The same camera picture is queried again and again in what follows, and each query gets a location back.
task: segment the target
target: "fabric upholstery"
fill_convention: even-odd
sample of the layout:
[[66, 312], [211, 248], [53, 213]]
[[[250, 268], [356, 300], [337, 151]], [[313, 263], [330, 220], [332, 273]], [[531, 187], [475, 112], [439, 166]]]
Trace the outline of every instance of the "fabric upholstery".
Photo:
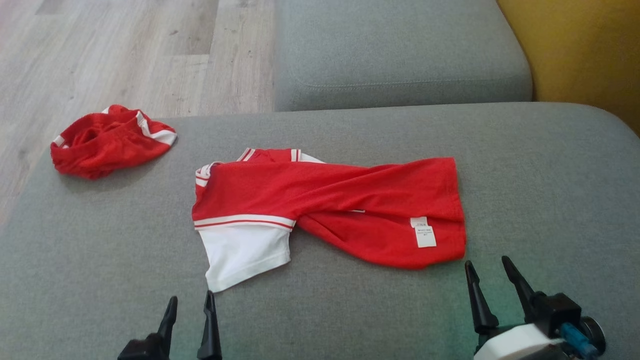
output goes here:
[[640, 135], [640, 2], [498, 0], [539, 101], [588, 104]]
[[[565, 292], [639, 359], [640, 140], [602, 110], [537, 102], [162, 119], [164, 156], [96, 181], [36, 166], [0, 235], [0, 359], [114, 359], [179, 297], [172, 359], [200, 346], [207, 284], [194, 171], [247, 146], [363, 166], [454, 156], [467, 259], [503, 324], [522, 321], [500, 263]], [[216, 296], [225, 359], [471, 359], [463, 261], [355, 259], [299, 229], [292, 261]]]
[[494, 0], [279, 0], [276, 111], [530, 101]]

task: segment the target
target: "yellow wall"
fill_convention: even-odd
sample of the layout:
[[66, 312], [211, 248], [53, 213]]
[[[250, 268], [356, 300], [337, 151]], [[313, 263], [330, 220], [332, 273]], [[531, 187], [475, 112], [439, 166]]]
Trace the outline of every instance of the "yellow wall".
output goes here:
[[538, 101], [605, 109], [640, 135], [640, 0], [498, 0]]

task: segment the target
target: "white robot part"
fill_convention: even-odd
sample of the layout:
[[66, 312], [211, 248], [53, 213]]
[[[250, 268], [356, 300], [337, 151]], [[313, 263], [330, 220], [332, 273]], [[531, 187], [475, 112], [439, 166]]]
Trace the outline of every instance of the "white robot part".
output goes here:
[[529, 323], [489, 339], [474, 356], [474, 360], [519, 360], [561, 342], [562, 339], [549, 339], [534, 324]]

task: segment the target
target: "sofa seat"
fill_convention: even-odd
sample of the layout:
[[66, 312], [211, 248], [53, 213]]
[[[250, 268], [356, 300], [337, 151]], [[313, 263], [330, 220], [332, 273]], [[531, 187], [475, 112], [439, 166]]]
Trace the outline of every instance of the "sofa seat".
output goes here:
[[[373, 166], [453, 156], [467, 254], [501, 324], [523, 313], [501, 255], [535, 290], [564, 292], [640, 359], [640, 140], [615, 116], [542, 102], [162, 119], [162, 157], [97, 181], [48, 154], [0, 234], [0, 358], [115, 359], [179, 298], [172, 359], [202, 339], [208, 269], [195, 170], [245, 147]], [[399, 270], [295, 229], [291, 262], [216, 294], [225, 359], [471, 359], [464, 261]]]

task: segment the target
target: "red and white shirt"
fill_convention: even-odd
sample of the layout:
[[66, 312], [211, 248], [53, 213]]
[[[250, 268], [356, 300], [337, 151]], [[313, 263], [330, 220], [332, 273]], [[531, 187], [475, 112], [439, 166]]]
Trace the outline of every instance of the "red and white shirt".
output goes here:
[[[296, 222], [380, 265], [424, 268], [465, 252], [452, 158], [365, 168], [326, 164], [297, 149], [247, 149], [236, 162], [198, 169], [192, 216], [212, 291], [290, 261]], [[437, 243], [421, 247], [412, 218], [428, 221]]]

